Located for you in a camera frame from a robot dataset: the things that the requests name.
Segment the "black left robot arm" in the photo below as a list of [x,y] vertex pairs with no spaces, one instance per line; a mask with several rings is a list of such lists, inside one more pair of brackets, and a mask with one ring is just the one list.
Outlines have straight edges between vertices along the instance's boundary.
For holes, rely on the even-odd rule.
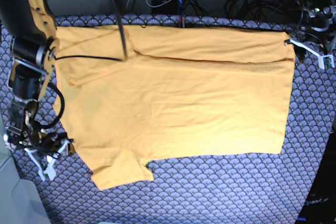
[[288,43],[316,56],[319,68],[335,68],[335,0],[295,0],[300,18]]

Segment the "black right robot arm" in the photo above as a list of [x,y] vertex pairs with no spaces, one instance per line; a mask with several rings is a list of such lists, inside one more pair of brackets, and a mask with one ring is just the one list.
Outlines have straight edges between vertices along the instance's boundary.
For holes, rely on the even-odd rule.
[[[64,96],[51,82],[59,49],[55,19],[47,0],[1,0],[1,22],[12,36],[13,56],[7,81],[13,98],[3,139],[8,149],[28,154],[42,180],[53,180],[54,163],[72,148],[67,134],[53,131],[65,110]],[[41,124],[35,117],[47,89],[57,94],[60,110]]]

